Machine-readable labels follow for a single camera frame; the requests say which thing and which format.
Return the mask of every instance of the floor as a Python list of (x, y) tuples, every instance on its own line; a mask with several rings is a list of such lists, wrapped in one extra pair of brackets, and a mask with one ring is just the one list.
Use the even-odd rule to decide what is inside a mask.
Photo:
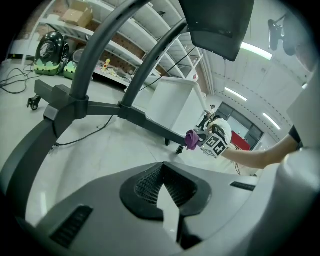
[[(1, 80), (5, 79), (6, 74), (15, 67), (20, 66), (11, 63), (2, 66)], [(11, 76), (18, 74), (19, 72), (15, 70)], [(71, 80), (59, 76), (42, 76), (37, 79), (51, 86), (64, 84), (70, 87), (72, 84)], [(17, 144), (43, 120), (47, 102), (41, 100), (36, 111), (26, 107), (28, 98), (35, 95), (34, 80), (28, 80), (26, 91), (20, 94), (8, 94), (0, 90), (0, 170)], [(7, 87), (11, 91), (18, 91), (21, 88), (23, 88), (23, 82)], [(124, 93), (106, 84), (92, 81), (88, 95), (91, 101), (116, 104), (122, 99)], [(109, 118), (109, 116), (87, 116), (76, 120), (58, 142), (67, 143), (82, 138), (95, 131), (98, 126), (105, 124)], [(165, 146), (164, 138), (126, 120), (114, 117), (103, 131), (75, 144), (55, 148), (48, 154), (32, 187), (26, 219), (32, 225), (36, 225), (55, 204), (88, 182), (154, 162), (177, 162), (210, 171), (238, 175), (233, 163), (223, 157), (214, 159), (203, 154), (199, 148), (195, 151), (185, 150), (182, 154), (176, 155), (178, 146), (174, 142)], [(248, 168), (240, 168), (240, 170), (242, 175), (250, 175), (256, 171)], [(172, 203), (168, 197), (162, 202), (159, 208), (165, 208)]]

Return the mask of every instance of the ceiling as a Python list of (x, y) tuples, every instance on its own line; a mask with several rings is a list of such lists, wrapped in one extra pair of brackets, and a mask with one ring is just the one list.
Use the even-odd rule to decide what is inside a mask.
[[(170, 1), (183, 16), (179, 0)], [(207, 70), (209, 91), (221, 97), (223, 102), (235, 108), (263, 132), (269, 133), (277, 142), (291, 129), (292, 122), (287, 109), (302, 92), (302, 85), (310, 76), (295, 56), (285, 54), (282, 43), (279, 43), (277, 51), (269, 49), (268, 20), (277, 20), (285, 13), (285, 7), (277, 1), (254, 2), (244, 42), (273, 54), (271, 60), (240, 49), (235, 62), (225, 62), (222, 57), (202, 50), (202, 66)], [(247, 101), (225, 91), (225, 87), (244, 96)], [(275, 128), (263, 113), (269, 115), (281, 130)]]

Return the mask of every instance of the cardboard box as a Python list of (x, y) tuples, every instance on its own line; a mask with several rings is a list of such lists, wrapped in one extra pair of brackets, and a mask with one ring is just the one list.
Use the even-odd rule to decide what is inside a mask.
[(93, 10), (88, 3), (74, 0), (61, 19), (66, 23), (85, 28), (93, 19)]

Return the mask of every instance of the purple object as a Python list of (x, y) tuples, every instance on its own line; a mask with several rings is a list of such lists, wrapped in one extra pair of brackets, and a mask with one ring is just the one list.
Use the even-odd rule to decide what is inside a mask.
[(184, 138), (186, 148), (188, 150), (195, 150), (199, 140), (199, 135), (194, 130), (189, 130)]

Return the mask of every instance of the gray metal frame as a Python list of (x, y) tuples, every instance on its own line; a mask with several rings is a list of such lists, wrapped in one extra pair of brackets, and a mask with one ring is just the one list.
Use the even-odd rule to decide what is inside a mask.
[(148, 54), (135, 74), (122, 102), (108, 104), (89, 101), (88, 87), (96, 64), (118, 29), (150, 0), (127, 0), (116, 8), (99, 26), (88, 42), (77, 66), (71, 89), (64, 85), (51, 87), (41, 80), (35, 81), (34, 91), (49, 103), (44, 120), (39, 123), (14, 149), (0, 174), (0, 187), (11, 203), (14, 214), (25, 219), (28, 197), (36, 175), (47, 154), (58, 138), (74, 120), (86, 116), (118, 116), (168, 141), (185, 145), (185, 138), (148, 119), (134, 107), (134, 102), (144, 81), (157, 60), (179, 36), (187, 31), (186, 19), (178, 22)]

